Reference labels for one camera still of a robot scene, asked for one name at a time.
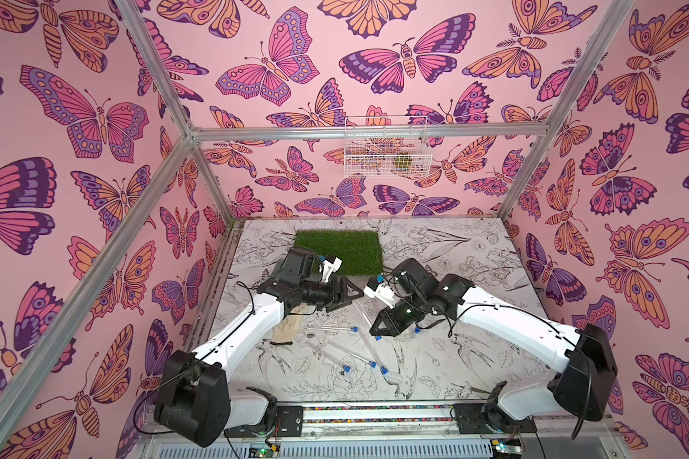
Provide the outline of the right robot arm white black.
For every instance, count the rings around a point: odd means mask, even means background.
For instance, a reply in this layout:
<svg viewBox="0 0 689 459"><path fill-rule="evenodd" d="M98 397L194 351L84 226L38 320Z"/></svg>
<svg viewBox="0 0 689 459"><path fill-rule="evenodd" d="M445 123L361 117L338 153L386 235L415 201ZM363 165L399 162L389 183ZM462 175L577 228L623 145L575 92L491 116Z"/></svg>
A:
<svg viewBox="0 0 689 459"><path fill-rule="evenodd" d="M545 365L540 375L500 382L492 389L480 408L490 430L512 430L559 410L576 417L576 432L587 422L604 419L618 368L601 328L588 324L578 329L536 316L460 275L436 279L413 258L388 277L372 277L365 294L385 305L371 326L373 336L397 337L428 315L440 316L452 326L463 322L480 327Z"/></svg>

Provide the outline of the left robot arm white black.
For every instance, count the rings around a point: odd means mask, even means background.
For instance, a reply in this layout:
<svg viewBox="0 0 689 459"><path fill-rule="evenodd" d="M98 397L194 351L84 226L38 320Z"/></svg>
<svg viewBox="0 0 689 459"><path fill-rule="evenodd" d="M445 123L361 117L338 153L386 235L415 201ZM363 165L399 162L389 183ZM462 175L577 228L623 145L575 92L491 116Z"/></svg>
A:
<svg viewBox="0 0 689 459"><path fill-rule="evenodd" d="M363 298L364 291L338 275L342 261L293 248L250 297L247 309L225 329L167 361L154 421L199 447L221 435L244 431L267 435L278 426L278 400L254 388L231 389L244 357L300 305L331 312Z"/></svg>

